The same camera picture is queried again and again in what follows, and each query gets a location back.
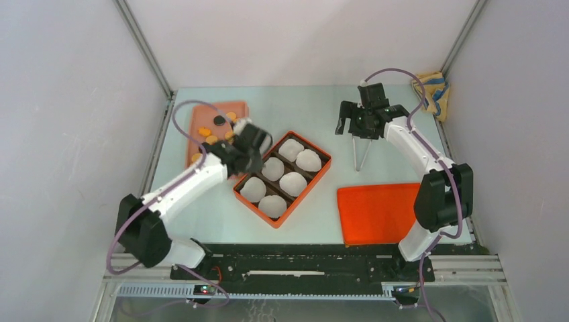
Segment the light blue table surface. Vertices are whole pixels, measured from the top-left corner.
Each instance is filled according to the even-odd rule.
[[[419,100],[408,85],[387,85],[385,92],[391,105],[401,104],[411,111]],[[175,238],[196,238],[205,243],[243,244],[342,244],[342,228],[336,203],[336,191],[345,186],[419,182],[410,163],[390,143],[373,142],[366,163],[360,172],[354,170],[352,137],[334,134],[340,102],[357,101],[356,86],[324,87],[230,87],[180,89],[176,102],[198,99],[208,102],[246,101],[253,122],[268,130],[275,141],[293,130],[332,156],[331,168],[316,184],[290,217],[274,229],[240,203],[229,180],[212,188],[189,205],[170,226]],[[192,107],[180,110],[179,123],[189,128]],[[430,114],[418,112],[414,122],[423,135],[440,151],[442,143],[435,121]],[[357,140],[358,160],[364,155],[366,141]],[[171,124],[152,189],[166,184],[184,170],[186,139]],[[443,238],[444,244],[470,243],[464,225],[458,240]]]

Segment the cable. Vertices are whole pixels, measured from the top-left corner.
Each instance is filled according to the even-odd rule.
[[[132,270],[133,268],[135,268],[136,266],[140,265],[140,261],[135,262],[134,264],[132,264],[131,266],[128,266],[127,268],[123,269],[123,270],[115,270],[111,264],[111,259],[113,256],[113,250],[115,249],[116,245],[119,242],[120,237],[122,236],[122,234],[125,232],[125,230],[128,228],[128,226],[134,221],[136,220],[136,218],[138,218],[138,216],[140,216],[146,209],[148,209],[150,206],[152,206],[154,203],[157,202],[159,197],[163,197],[164,195],[167,195],[170,191],[174,190],[177,186],[179,186],[180,184],[182,184],[182,182],[190,179],[193,175],[195,175],[196,171],[198,169],[201,169],[205,163],[205,158],[207,155],[207,151],[205,149],[205,147],[203,146],[203,144],[199,141],[197,141],[196,139],[192,138],[192,136],[190,136],[188,133],[186,133],[178,124],[178,121],[176,120],[176,115],[178,113],[178,111],[180,110],[181,107],[185,106],[185,105],[189,105],[189,104],[202,104],[202,105],[206,105],[214,110],[216,110],[218,112],[218,114],[220,114],[221,116],[223,116],[226,120],[228,124],[231,124],[231,120],[227,117],[227,115],[225,113],[223,113],[221,110],[219,110],[218,108],[216,108],[214,105],[204,102],[204,101],[198,101],[198,100],[187,100],[187,101],[183,101],[181,103],[179,103],[178,105],[176,105],[174,107],[174,110],[172,112],[172,123],[174,124],[174,127],[180,132],[182,133],[188,140],[191,140],[193,143],[197,144],[201,153],[202,153],[202,157],[200,158],[200,161],[198,162],[198,164],[196,165],[196,167],[194,167],[194,169],[189,172],[188,174],[186,174],[185,176],[183,176],[182,178],[180,178],[179,180],[177,180],[176,182],[174,182],[172,185],[170,185],[168,188],[164,189],[164,191],[162,191],[161,193],[159,193],[157,196],[155,196],[154,198],[150,199],[150,201],[148,201],[145,205],[142,205],[142,207],[140,207],[137,211],[135,211],[135,213],[128,218],[125,223],[119,228],[119,230],[117,231],[115,237],[113,238],[113,241],[111,242],[111,245],[109,246],[109,250],[107,251],[107,270],[113,274],[113,275],[120,275],[120,274],[124,274],[130,270]],[[206,278],[203,278],[201,275],[197,274],[196,272],[193,272],[190,268],[187,268],[186,266],[183,265],[178,265],[179,267],[181,267],[183,270],[186,270],[187,272],[189,272],[190,274],[192,274],[193,276],[195,276],[196,278],[198,278],[199,280],[206,282],[207,284],[210,284],[212,286],[214,286],[217,290],[219,290],[220,292],[222,292],[226,299],[225,301],[221,304],[221,305],[201,305],[199,303],[193,303],[194,305],[199,305],[202,307],[220,307],[223,305],[226,305],[229,303],[229,294],[223,289],[221,288],[219,285],[216,285],[215,283],[211,282],[210,280],[207,280]],[[169,307],[170,305],[174,305],[174,304],[178,304],[178,303],[186,303],[189,300],[178,300],[178,301],[173,301],[170,303],[166,303],[165,305],[162,305],[161,307],[158,307],[150,312],[147,313],[143,313],[143,315],[147,315],[147,314],[151,314],[159,309],[163,309],[165,307]]]
[[[130,313],[130,312],[125,311],[125,309],[124,309],[124,307],[123,307],[123,305],[122,305],[123,301],[120,301],[120,302],[118,303],[118,307],[119,307],[119,310],[121,311],[121,313],[123,313],[124,315],[126,315],[126,316],[128,316],[128,317],[145,317],[145,316],[147,316],[147,315],[151,315],[151,314],[153,314],[153,313],[155,313],[155,312],[158,312],[158,311],[162,310],[163,308],[166,308],[166,307],[169,307],[169,306],[172,306],[172,305],[177,305],[177,304],[192,304],[194,307],[205,307],[205,308],[210,308],[210,309],[216,309],[216,308],[218,308],[218,307],[225,306],[226,304],[229,303],[229,300],[230,300],[230,298],[229,298],[229,293],[227,293],[227,291],[226,291],[225,289],[223,289],[220,285],[215,284],[215,283],[212,283],[210,280],[208,280],[208,279],[202,277],[200,274],[197,274],[196,272],[194,272],[193,270],[191,270],[190,268],[188,268],[188,267],[186,267],[186,266],[184,266],[184,265],[177,265],[177,266],[178,266],[179,268],[182,268],[182,269],[185,270],[186,272],[192,274],[194,277],[196,277],[197,279],[201,280],[202,282],[205,282],[205,283],[207,283],[207,284],[210,284],[211,286],[215,287],[219,292],[223,293],[223,295],[225,296],[224,302],[223,302],[223,303],[219,303],[219,304],[201,304],[201,303],[194,302],[194,301],[192,301],[192,300],[190,300],[190,299],[174,300],[174,301],[165,303],[165,304],[163,304],[163,305],[160,305],[159,307],[155,307],[155,308],[153,308],[152,310],[146,311],[146,312],[144,312],[144,313]],[[217,269],[218,269],[218,272],[219,272],[219,276],[221,277],[221,271],[220,271],[219,268],[217,268]]]
[[[399,309],[416,309],[417,307],[426,307],[426,305],[422,305],[422,304],[416,304],[416,305],[402,305],[398,300],[395,300],[395,305],[397,305],[399,307]],[[436,313],[443,322],[447,322],[446,319],[444,318],[443,314],[437,310],[437,309],[433,309],[433,312]]]
[[[119,230],[117,231],[117,234],[115,235],[115,238],[113,239],[113,241],[111,242],[111,246],[109,247],[109,250],[107,252],[107,270],[113,274],[113,275],[120,275],[120,274],[124,274],[130,270],[132,270],[133,268],[135,268],[136,266],[140,265],[140,262],[136,262],[134,264],[132,264],[131,266],[128,266],[127,268],[123,269],[123,270],[115,270],[113,268],[113,266],[111,265],[111,259],[113,257],[113,250],[115,249],[116,245],[119,242],[120,237],[123,235],[123,233],[125,232],[125,230],[127,229],[127,227],[136,220],[136,218],[138,218],[138,216],[140,216],[146,209],[148,209],[150,206],[152,206],[154,203],[157,202],[158,197],[163,197],[164,195],[167,195],[168,193],[170,193],[170,191],[174,190],[177,186],[179,186],[182,182],[190,179],[195,173],[196,173],[196,169],[201,169],[205,163],[205,158],[207,155],[207,151],[205,150],[205,147],[203,146],[203,144],[192,138],[188,133],[186,133],[178,124],[178,121],[176,120],[176,115],[178,113],[178,111],[180,110],[181,107],[185,106],[185,105],[189,105],[189,104],[203,104],[206,105],[214,110],[216,110],[220,115],[223,115],[224,117],[227,117],[223,112],[221,112],[218,108],[216,108],[215,106],[213,106],[210,103],[206,103],[203,101],[198,101],[198,100],[188,100],[188,101],[183,101],[181,103],[179,103],[178,105],[176,105],[174,107],[174,111],[172,112],[172,122],[174,124],[174,127],[180,131],[180,133],[182,133],[188,140],[192,141],[193,143],[197,144],[201,153],[202,153],[202,158],[200,158],[200,161],[198,163],[198,165],[194,168],[193,171],[191,171],[190,173],[188,173],[187,175],[183,176],[182,178],[180,178],[180,180],[174,182],[174,184],[172,184],[171,186],[169,186],[168,188],[164,189],[164,191],[162,191],[161,193],[159,193],[157,196],[155,196],[154,198],[150,199],[150,201],[148,201],[145,205],[142,205],[142,207],[140,207],[137,211],[134,212],[134,214],[125,221],[125,223],[119,228]]]
[[[442,160],[439,159],[439,154],[437,152],[435,152],[435,150],[431,147],[431,145],[427,142],[427,140],[422,138],[421,135],[419,135],[419,133],[415,131],[415,129],[413,128],[413,124],[411,123],[411,118],[414,116],[414,114],[418,110],[420,110],[421,106],[425,103],[425,100],[427,98],[427,91],[425,90],[425,85],[423,85],[421,80],[419,80],[419,78],[416,77],[414,74],[412,74],[411,72],[408,72],[406,70],[400,69],[400,68],[384,68],[382,70],[378,70],[378,71],[372,73],[370,76],[368,76],[364,80],[364,82],[367,83],[371,78],[373,78],[374,76],[376,76],[378,74],[381,74],[382,72],[401,72],[403,74],[410,76],[421,87],[421,99],[420,99],[420,102],[417,105],[417,107],[414,108],[412,110],[412,112],[410,112],[410,114],[407,118],[407,129],[411,132],[411,134],[413,134],[413,136],[415,136],[417,138],[417,140],[419,142],[421,142],[421,144],[425,147],[425,149],[427,149],[427,151],[429,151],[429,153],[433,156],[433,158],[435,158],[435,161],[443,168],[443,170],[444,170],[444,172],[445,172],[445,174],[448,177],[448,180],[450,182],[452,194],[454,196],[454,202],[456,204],[456,213],[457,213],[456,217],[458,219],[458,226],[457,226],[456,234],[451,235],[451,234],[447,233],[446,231],[441,231],[440,234],[433,240],[431,245],[429,245],[429,247],[427,247],[427,249],[423,252],[423,254],[421,255],[421,259],[419,260],[419,287],[421,289],[421,293],[423,293],[423,300],[425,301],[424,307],[429,312],[429,315],[431,316],[431,319],[433,321],[436,321],[435,316],[434,316],[434,313],[436,313],[439,315],[439,317],[441,317],[443,322],[446,322],[446,320],[442,316],[442,314],[439,311],[437,311],[436,309],[431,308],[431,306],[429,305],[429,301],[427,300],[427,293],[425,292],[425,281],[423,279],[423,265],[424,265],[425,258],[427,257],[428,253],[430,253],[434,249],[434,247],[438,244],[438,242],[441,240],[441,238],[443,236],[446,236],[446,237],[451,238],[451,239],[457,239],[460,237],[460,234],[462,233],[463,215],[462,215],[462,206],[461,206],[461,202],[460,202],[460,196],[458,195],[458,188],[456,186],[456,181],[454,180],[454,176],[450,172],[450,169],[446,166],[446,164]]]

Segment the black disc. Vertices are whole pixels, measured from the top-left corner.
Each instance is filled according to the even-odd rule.
[[[225,124],[225,118],[221,115],[218,115],[213,118],[213,124],[217,126],[222,126],[223,124]]]

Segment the orange tray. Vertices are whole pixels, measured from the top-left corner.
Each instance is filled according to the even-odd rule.
[[[419,183],[350,186],[338,189],[344,243],[349,246],[399,243],[415,222]]]
[[[249,107],[244,101],[232,101],[222,103],[212,103],[213,106],[222,110],[224,113],[234,112],[237,118],[249,116]],[[219,140],[225,139],[225,133],[231,131],[231,125],[227,122],[222,126],[213,123],[213,118],[218,116],[216,110],[206,105],[196,105],[192,110],[192,118],[190,122],[190,135],[200,142],[205,141],[205,137],[198,132],[200,127],[207,127],[211,130],[211,135],[217,136]],[[192,156],[200,152],[197,144],[188,140],[188,148],[186,149],[186,168],[192,164]]]
[[[322,161],[322,168],[320,169],[320,171],[318,172],[304,171],[303,169],[300,169],[294,162],[290,162],[284,156],[281,156],[277,151],[280,148],[280,146],[288,139],[295,139],[297,142],[302,144],[305,149],[310,149],[316,152],[316,154],[320,157],[320,160]],[[332,157],[328,153],[324,152],[322,149],[318,148],[310,141],[306,140],[305,138],[301,137],[300,135],[296,134],[293,131],[290,131],[284,137],[282,137],[282,139],[280,139],[272,147],[272,149],[270,149],[270,151],[265,154],[265,156],[263,157],[263,161],[267,161],[267,159],[269,159],[271,156],[278,158],[280,161],[282,161],[282,163],[284,164],[284,174],[295,171],[304,176],[304,178],[306,179],[308,185],[298,197],[295,198],[290,196],[288,193],[284,192],[280,188],[278,182],[273,182],[271,180],[268,180],[260,172],[255,172],[246,175],[245,177],[243,177],[243,179],[237,182],[233,190],[237,199],[239,199],[243,204],[245,204],[247,208],[253,210],[253,212],[255,212],[261,219],[263,219],[273,228],[279,228],[285,222],[285,220],[287,220],[289,215],[291,215],[291,213],[293,212],[293,210],[295,210],[295,208],[299,205],[299,203],[306,197],[306,195],[308,195],[310,190],[314,188],[316,183],[320,181],[320,179],[328,171],[328,169],[330,169]],[[267,191],[266,195],[279,195],[287,202],[287,210],[278,219],[272,219],[271,217],[265,215],[265,213],[259,210],[258,208],[259,203],[251,203],[243,196],[241,196],[241,194],[239,193],[239,191],[241,191],[241,189],[245,185],[245,182],[247,182],[247,180],[249,180],[249,178],[251,178],[252,176],[255,176],[263,181],[263,183],[266,186],[266,191]]]

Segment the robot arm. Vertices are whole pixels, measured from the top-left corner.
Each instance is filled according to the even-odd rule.
[[[239,173],[259,171],[262,153],[272,145],[266,131],[240,119],[234,125],[234,141],[204,143],[205,161],[194,163],[164,186],[138,199],[126,196],[120,203],[117,230],[144,205],[152,203],[120,237],[119,243],[145,267],[161,262],[198,268],[211,252],[194,239],[172,239],[168,228],[181,211],[215,185]],[[198,268],[208,271],[209,267]]]
[[[413,122],[409,129],[409,112],[401,105],[389,105],[381,83],[359,86],[358,90],[361,103],[343,101],[340,105],[336,134],[343,133],[345,119],[350,118],[349,133],[364,139],[386,139],[407,157],[422,178],[413,207],[416,222],[399,243],[403,261],[414,262],[442,231],[458,224],[449,178],[441,163],[453,174],[465,218],[472,214],[472,169],[444,156],[423,138]]]

